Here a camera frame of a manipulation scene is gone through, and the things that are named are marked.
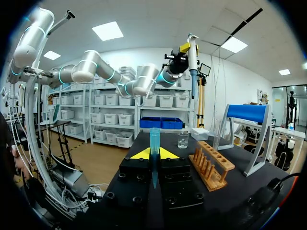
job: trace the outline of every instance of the white wall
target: white wall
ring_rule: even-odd
[[[101,53],[101,57],[110,66],[118,69],[121,66],[131,66],[135,70],[137,66],[146,63],[154,63],[158,67],[165,63],[164,54],[169,54],[168,48],[137,48],[125,49]],[[63,65],[77,64],[80,58],[72,60]],[[211,57],[200,53],[199,60],[208,66],[212,66]],[[213,57],[213,66],[215,77],[217,79],[216,87],[216,118],[222,118],[227,104],[247,104],[257,102],[257,89],[268,93],[269,103],[272,101],[271,82],[262,76],[232,62],[220,60]],[[210,129],[214,108],[214,75],[211,69],[207,77],[205,100],[205,127]]]
[[[306,84],[307,84],[307,78],[297,78],[297,79],[291,79],[291,80],[282,80],[282,81],[272,82],[272,87],[281,87],[281,86],[289,86],[289,85],[306,85]]]

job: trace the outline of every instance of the white table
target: white table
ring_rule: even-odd
[[[276,128],[272,128],[272,131],[273,131],[273,138],[272,138],[272,141],[271,141],[271,146],[270,146],[270,151],[269,151],[269,161],[272,162],[273,160],[273,157],[274,157],[274,154],[276,152],[276,148],[277,148],[277,144],[276,144],[276,147],[274,149],[274,151],[272,152],[272,149],[273,149],[273,146],[274,146],[274,143],[275,143],[275,139],[277,137],[280,137],[281,135],[286,135],[286,138],[287,139],[292,139],[292,140],[300,140],[300,146],[299,146],[299,150],[298,150],[298,153],[297,153],[297,156],[296,156],[296,159],[294,161],[294,164],[292,166],[292,169],[290,171],[290,174],[293,172],[296,164],[297,164],[297,161],[299,159],[299,156],[301,155],[301,150],[302,150],[302,146],[303,146],[303,143],[304,143],[304,139],[306,138],[306,135],[305,133],[303,132],[299,132],[299,131],[289,131],[288,129],[286,128],[281,128],[281,127],[276,127]]]
[[[240,124],[240,125],[249,126],[249,127],[253,127],[253,128],[259,128],[259,129],[262,128],[261,125],[258,125],[256,123],[253,123],[253,122],[247,121],[247,120],[243,120],[243,119],[234,119],[234,122],[237,123],[237,124]],[[290,174],[291,174],[293,172],[296,164],[297,164],[299,156],[301,155],[301,150],[302,150],[304,139],[306,138],[306,135],[303,132],[289,131],[288,129],[281,128],[281,127],[272,128],[272,132],[273,132],[273,138],[271,140],[271,143],[269,143],[270,149],[269,149],[269,155],[268,155],[268,160],[270,161],[270,163],[273,160],[273,157],[274,157],[274,154],[275,154],[276,148],[277,148],[277,145],[276,145],[276,147],[274,148],[274,151],[272,151],[276,138],[279,138],[281,135],[286,135],[287,139],[293,139],[293,140],[300,141],[299,150],[298,150],[296,159],[294,161],[294,165],[292,166],[292,169],[290,171]]]

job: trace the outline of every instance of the white container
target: white container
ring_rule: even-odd
[[[106,81],[106,87],[115,88],[115,85]]]
[[[65,134],[71,133],[71,124],[64,125]]]
[[[91,114],[92,123],[101,124],[105,122],[105,116],[103,114]]]
[[[118,124],[118,115],[117,114],[105,114],[105,121],[108,125]]]
[[[173,107],[173,95],[159,95],[160,107],[162,108],[172,108]]]
[[[58,101],[58,97],[53,97],[52,98],[52,104],[57,104]]]
[[[130,148],[132,145],[133,133],[131,132],[120,132],[117,136],[117,145],[122,148]]]
[[[98,140],[106,139],[106,131],[105,130],[95,130],[95,137]]]
[[[121,126],[131,126],[134,114],[119,114],[118,120]]]
[[[99,76],[94,77],[94,84],[101,84],[101,83],[105,83],[105,82],[106,82],[106,80],[99,77]]]
[[[83,96],[82,95],[75,95],[73,97],[73,104],[82,105],[83,104]],[[85,105],[88,104],[88,98],[85,98]]]
[[[113,133],[112,131],[105,131],[106,133],[106,140],[111,143],[117,143],[116,136],[118,133]]]
[[[175,96],[175,107],[176,108],[188,108],[189,96]]]
[[[192,78],[191,76],[189,75],[183,75],[179,81],[178,81],[178,84],[180,87],[184,88],[184,89],[187,89],[187,90],[190,90],[191,87],[192,87]]]
[[[77,135],[83,132],[83,125],[71,125],[71,133]]]
[[[119,98],[119,105],[130,106],[132,105],[132,98]]]
[[[61,97],[61,104],[73,104],[73,96]]]
[[[155,107],[155,103],[157,101],[157,95],[151,95],[148,96],[144,106],[145,107]]]
[[[118,95],[116,95],[116,94],[107,94],[106,95],[106,104],[107,105],[119,105]]]
[[[106,104],[106,96],[105,95],[95,95],[94,96],[94,103],[96,105],[105,105]]]
[[[61,110],[62,119],[73,119],[74,111],[73,110]]]

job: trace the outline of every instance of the white shelving unit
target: white shelving unit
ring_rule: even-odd
[[[101,143],[101,144],[107,144],[107,145],[115,145],[117,146],[117,143],[111,143],[108,142],[106,140],[100,140],[97,138],[94,138],[94,128],[95,127],[107,127],[107,128],[117,128],[117,129],[124,129],[124,130],[133,130],[134,133],[134,138],[136,138],[137,136],[137,123],[138,123],[138,109],[136,105],[129,105],[129,106],[123,106],[123,105],[95,105],[94,104],[94,99],[93,99],[93,91],[94,90],[99,90],[99,91],[108,91],[108,92],[112,92],[112,94],[115,94],[115,89],[116,87],[114,85],[109,85],[107,84],[106,86],[100,87],[100,88],[96,88],[95,85],[91,85],[91,89],[90,89],[90,93],[89,93],[89,119],[91,119],[91,113],[92,113],[92,109],[94,108],[99,108],[99,109],[106,109],[108,111],[112,111],[114,109],[114,111],[133,111],[134,112],[134,124],[132,124],[131,126],[121,126],[119,124],[116,125],[109,125],[106,123],[101,123],[101,124],[97,124],[97,123],[92,123],[90,122],[89,125],[89,129],[90,129],[90,137],[91,137],[91,143]]]
[[[141,71],[141,67],[138,67],[137,76],[139,75],[139,71]],[[185,76],[182,76],[182,78],[187,77],[189,75],[189,72],[186,71]],[[189,82],[177,82],[173,86],[166,88],[162,85],[156,85],[154,93],[159,95],[161,91],[169,91],[171,93],[179,92],[183,93],[184,91],[189,92],[189,106],[188,108],[176,108],[176,107],[170,107],[170,108],[164,108],[164,107],[141,107],[138,109],[138,122],[137,122],[137,133],[139,132],[149,132],[148,128],[140,128],[140,119],[143,116],[157,116],[157,117],[177,117],[177,115],[183,116],[186,115],[186,122],[185,127],[183,129],[161,129],[162,133],[177,133],[182,131],[190,132],[191,129],[194,127],[194,118],[195,118],[195,106],[197,101],[197,93],[195,92],[195,98],[192,99],[191,97],[191,80]],[[141,98],[138,98],[138,103],[141,104]],[[153,115],[143,115],[146,111],[152,111]]]
[[[83,126],[83,132],[80,134],[72,134],[72,133],[65,133],[66,136],[72,137],[72,138],[77,138],[84,140],[85,143],[87,143],[87,140],[90,138],[90,131],[89,131],[89,117],[88,117],[88,112],[89,106],[86,105],[87,103],[87,94],[89,93],[89,85],[83,84],[82,89],[67,89],[64,91],[60,92],[50,92],[49,94],[55,94],[57,97],[62,97],[64,95],[71,95],[73,96],[74,94],[77,95],[82,95],[82,104],[60,104],[59,105],[59,113],[60,113],[60,119],[62,121],[71,121],[71,123],[79,124]],[[63,119],[61,117],[61,110],[62,108],[77,108],[74,110],[74,118],[73,119]],[[51,128],[52,131],[57,132],[58,130],[56,128]]]

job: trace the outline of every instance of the black cable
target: black cable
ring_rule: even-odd
[[[284,177],[283,179],[281,179],[280,181],[283,182],[291,177],[294,177],[294,176],[301,176],[302,173],[301,172],[296,172],[296,173],[293,173],[293,174],[290,174],[290,175],[287,175],[286,177]]]

